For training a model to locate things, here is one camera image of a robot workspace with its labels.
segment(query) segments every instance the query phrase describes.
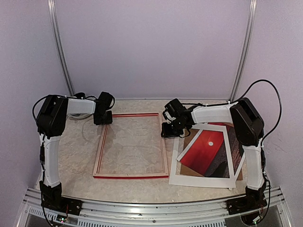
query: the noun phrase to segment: white picture mat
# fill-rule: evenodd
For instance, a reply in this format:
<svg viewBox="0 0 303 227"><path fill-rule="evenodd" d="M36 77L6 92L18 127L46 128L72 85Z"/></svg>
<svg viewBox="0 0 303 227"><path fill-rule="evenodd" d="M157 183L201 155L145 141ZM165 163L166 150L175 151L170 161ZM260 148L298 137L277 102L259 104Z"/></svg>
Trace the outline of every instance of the white picture mat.
<svg viewBox="0 0 303 227"><path fill-rule="evenodd" d="M210 188L235 188L236 180L232 178L214 178L214 177L198 177L198 176L187 176L187 175L177 175L177 157L179 149L180 138L176 137L174 139L174 147L171 159L171 168L169 175L169 184L180 185L180 186L190 186L190 187L210 187Z"/></svg>

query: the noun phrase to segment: black cable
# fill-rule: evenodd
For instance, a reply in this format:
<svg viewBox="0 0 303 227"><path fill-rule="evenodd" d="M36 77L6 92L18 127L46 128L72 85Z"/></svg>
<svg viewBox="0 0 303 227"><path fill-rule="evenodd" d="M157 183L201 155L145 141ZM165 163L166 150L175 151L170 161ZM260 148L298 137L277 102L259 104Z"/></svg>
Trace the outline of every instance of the black cable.
<svg viewBox="0 0 303 227"><path fill-rule="evenodd" d="M33 105L33 108L32 108L32 114L33 114L33 118L36 122L36 124L38 124L38 121L37 121L37 118L35 116L35 107L38 103L40 103L43 99L46 99L47 97L50 97L50 96L57 96L57 97L61 97L61 98L73 98L73 99L79 99L77 97L70 97L70 96L62 96L62 95L47 95L47 96L44 96L43 98L40 98L34 105Z"/></svg>
<svg viewBox="0 0 303 227"><path fill-rule="evenodd" d="M88 99L88 98L94 98L94 99L97 99L95 96L87 96L87 97L85 97L85 99Z"/></svg>
<svg viewBox="0 0 303 227"><path fill-rule="evenodd" d="M107 110L110 110L110 109L113 108L113 106L115 105L115 102L116 102L115 97L113 97L113 101L114 101L114 103L113 103Z"/></svg>
<svg viewBox="0 0 303 227"><path fill-rule="evenodd" d="M280 105L280 111L279 111L279 117L278 117L278 120L276 122L276 124L274 125L274 127L263 137L262 141L261 141L261 146L263 145L263 141L264 139L269 135L271 134L275 129L276 127L279 125L280 123L280 120L281 120L281 116L282 116L282 102L281 102L281 98L280 98L280 94L278 92L278 89L276 88L276 86L269 80L267 79L258 79L256 80L255 82L253 82L249 87L248 89L243 93L243 95L241 95L240 98L238 98L237 100L235 101L232 101L230 102L230 104L233 104L233 103L236 103L238 101L240 101L247 93L248 91L251 89L252 86L254 86L255 84L259 83L259 82L266 82L266 83L269 83L275 90L276 92L276 95L278 97L278 100L279 100L279 105ZM203 106L203 107L206 107L206 106L220 106L220 105L226 105L226 103L220 103L220 104L212 104L212 105L205 105L205 104L201 104L201 103L181 103L183 105L197 105L197 106Z"/></svg>
<svg viewBox="0 0 303 227"><path fill-rule="evenodd" d="M45 98L47 98L47 97L49 97L50 95L47 95L47 96L44 96L43 98L40 98L35 104L34 104L34 106L33 106L33 109L32 109L32 114L33 114L33 118L34 118L34 120L35 120L35 122L36 122L36 124L38 125L38 121L37 121L37 118L36 118L36 116L35 116L35 107L36 107L36 105L38 104L38 103L40 103L43 99L45 99Z"/></svg>
<svg viewBox="0 0 303 227"><path fill-rule="evenodd" d="M42 182L44 183L45 169L44 169L44 165L42 163L41 163L41 166L42 166ZM42 210L43 210L43 214L44 214L45 220L46 220L46 222L48 223L49 226L55 227L53 224L50 223L50 221L48 220L48 218L46 216L44 206L42 205L43 204L43 192L42 192L42 188L40 188L40 191L41 191L41 207L42 207Z"/></svg>
<svg viewBox="0 0 303 227"><path fill-rule="evenodd" d="M268 179L268 177L266 176L266 174L264 174L264 178L265 178L265 180L268 182L268 186L269 186L269 189L268 189L268 204L267 204L266 212L265 212L264 216L262 217L262 220L261 220L261 221L263 221L264 218L266 217L266 215L267 215L267 213L268 213L268 210L269 210L269 205L270 205L270 189L271 189L270 180Z"/></svg>

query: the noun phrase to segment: lavender wall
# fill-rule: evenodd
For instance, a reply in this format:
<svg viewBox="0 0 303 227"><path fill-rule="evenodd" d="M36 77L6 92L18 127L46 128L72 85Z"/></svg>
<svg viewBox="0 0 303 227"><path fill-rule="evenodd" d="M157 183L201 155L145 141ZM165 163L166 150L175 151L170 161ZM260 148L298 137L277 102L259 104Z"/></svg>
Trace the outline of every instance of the lavender wall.
<svg viewBox="0 0 303 227"><path fill-rule="evenodd" d="M249 0L56 1L76 91L228 98Z"/></svg>
<svg viewBox="0 0 303 227"><path fill-rule="evenodd" d="M267 171L281 186L297 227L303 216L303 2L260 0L248 59L238 95L257 79L271 80L283 104L282 121L267 138ZM256 85L249 92L268 131L276 123L278 101L273 89Z"/></svg>
<svg viewBox="0 0 303 227"><path fill-rule="evenodd" d="M66 94L47 1L0 0L0 226L13 225L39 168L36 100Z"/></svg>

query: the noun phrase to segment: vertical metal rod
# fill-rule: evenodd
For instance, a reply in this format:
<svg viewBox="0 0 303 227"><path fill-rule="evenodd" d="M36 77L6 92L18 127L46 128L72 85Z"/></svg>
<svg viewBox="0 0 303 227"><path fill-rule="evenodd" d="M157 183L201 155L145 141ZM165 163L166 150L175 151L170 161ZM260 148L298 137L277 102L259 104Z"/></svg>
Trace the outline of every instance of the vertical metal rod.
<svg viewBox="0 0 303 227"><path fill-rule="evenodd" d="M63 48L62 48L62 43L61 43L61 39L60 39L60 32L59 32L59 26L58 26L58 20L57 20L56 7L55 7L54 0L48 0L48 10L49 10L49 14L50 14L50 17L51 17L51 23L52 23L52 27L53 27L53 34L54 34L54 37L55 37L55 43L56 43L60 63L61 63L61 66L62 66L66 86L68 88L69 94L71 96L73 96L75 94L75 91L74 91L74 87L73 87L72 82L71 82L71 77L70 77L68 69L67 69L67 64L66 64L66 60L65 60L65 56L64 56L64 52L63 52Z"/></svg>
<svg viewBox="0 0 303 227"><path fill-rule="evenodd" d="M256 7L257 7L257 0L250 0L250 12L249 12L249 17L248 17L248 21L247 21L247 27L246 27L246 33L245 33L245 39L244 39L244 44L243 44L243 48L242 48L240 63L238 65L236 79L235 79L235 82L232 87L232 93L229 98L229 100L231 100L231 101L234 101L236 98L237 91L239 89L239 85L240 85L240 81L241 81L241 77L243 74L245 61L246 61L246 57L247 57L249 46L250 46L250 40L251 40L252 30L253 30L253 26L254 26L254 21L255 21Z"/></svg>

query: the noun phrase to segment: metal frame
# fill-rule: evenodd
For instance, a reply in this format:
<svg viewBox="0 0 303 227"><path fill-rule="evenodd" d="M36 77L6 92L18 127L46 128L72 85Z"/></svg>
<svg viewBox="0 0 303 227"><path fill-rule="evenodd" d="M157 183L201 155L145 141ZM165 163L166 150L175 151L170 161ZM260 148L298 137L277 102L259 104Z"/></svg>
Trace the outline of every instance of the metal frame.
<svg viewBox="0 0 303 227"><path fill-rule="evenodd" d="M51 23L53 27L53 34L55 37L56 47L60 59L60 63L63 70L63 75L65 78L66 86L68 88L69 94L73 96L75 94L74 87L71 82L71 77L69 75L67 64L63 52L62 42L60 39L60 32L59 32L59 26L58 26L58 20L57 20L57 14L56 14L56 6L54 0L47 0L48 1L48 10L51 17Z"/></svg>
<svg viewBox="0 0 303 227"><path fill-rule="evenodd" d="M245 61L246 61L246 57L247 57L248 50L249 50L255 15L256 15L256 7L257 7L257 0L250 0L250 11L249 11L249 16L248 16L248 21L247 21L244 44L243 44L243 48L242 48L242 52L241 52L241 57L240 57L240 62L239 62L238 69L237 69L236 78L235 78L234 84L232 86L231 95L229 97L229 100L231 100L231 101L233 101L236 97L237 91L239 89L241 77L243 74ZM67 69L67 64L66 64L66 60L65 60L65 56L64 56L64 52L63 52L63 47L62 47L62 42L61 42L60 32L59 32L59 26L58 26L58 20L57 20L57 14L56 14L55 0L48 0L48 8L49 8L50 16L51 16L53 34L54 34L54 37L56 40L56 47L57 47L58 55L60 58L65 82L66 82L68 91L69 91L70 95L72 96L75 94L75 91L74 91L74 87L72 85L71 77L70 77L68 69Z"/></svg>
<svg viewBox="0 0 303 227"><path fill-rule="evenodd" d="M265 190L268 199L268 188ZM82 210L79 216L69 215L66 226L82 227L130 227L130 226L161 226L161 227L192 227L192 226L225 226L225 219L242 214L229 215L226 201L223 198L211 201L196 201L184 203L136 204L82 200ZM42 214L40 191L28 189L20 208L17 227L24 227L29 214L44 218ZM270 206L278 206L284 227L291 227L288 207L279 187L271 189ZM45 209L47 216L53 217L60 213Z"/></svg>
<svg viewBox="0 0 303 227"><path fill-rule="evenodd" d="M255 21L255 15L256 15L256 8L257 8L257 0L250 0L250 12L249 17L247 21L247 27L246 27L246 33L245 33L245 39L244 44L242 48L240 63L238 65L236 78L234 81L234 84L232 86L232 93L229 97L229 100L234 101L237 95L237 91L239 89L240 81L243 75L243 70L245 66L246 57L248 54L249 46L250 46L250 40L251 40L251 34L254 26Z"/></svg>
<svg viewBox="0 0 303 227"><path fill-rule="evenodd" d="M160 141L160 148L161 148L161 159L162 159L162 169L163 172L161 173L151 173L151 174L104 174L100 173L100 166L102 160L103 149L106 141L107 130L109 125L106 125L102 129L100 142L98 146L98 152L94 167L94 178L104 178L104 179L152 179L152 178L168 178L169 170L168 170L168 163L167 163L167 155L166 155L166 148L165 148L165 141L164 138L161 137L161 127L162 127L162 114L160 112L150 112L150 113L118 113L113 114L113 118L117 117L157 117L158 120L158 130L159 130L159 141Z"/></svg>

